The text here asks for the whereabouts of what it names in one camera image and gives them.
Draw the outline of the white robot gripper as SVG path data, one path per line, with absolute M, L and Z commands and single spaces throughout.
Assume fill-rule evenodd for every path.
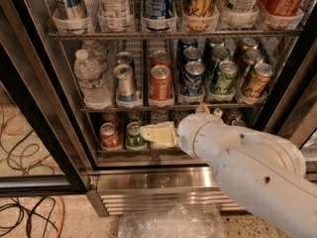
M 145 140 L 160 146 L 175 147 L 178 143 L 184 153 L 208 165 L 212 165 L 220 153 L 241 144 L 238 129 L 208 114 L 210 110 L 205 103 L 200 103 L 195 112 L 180 121 L 177 133 L 170 121 L 141 126 L 140 133 Z

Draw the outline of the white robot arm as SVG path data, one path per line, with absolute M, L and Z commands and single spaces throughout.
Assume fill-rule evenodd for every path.
M 290 141 L 227 125 L 202 110 L 178 124 L 150 124 L 140 132 L 203 161 L 220 190 L 250 213 L 293 238 L 317 238 L 317 186 L 305 178 L 305 159 Z

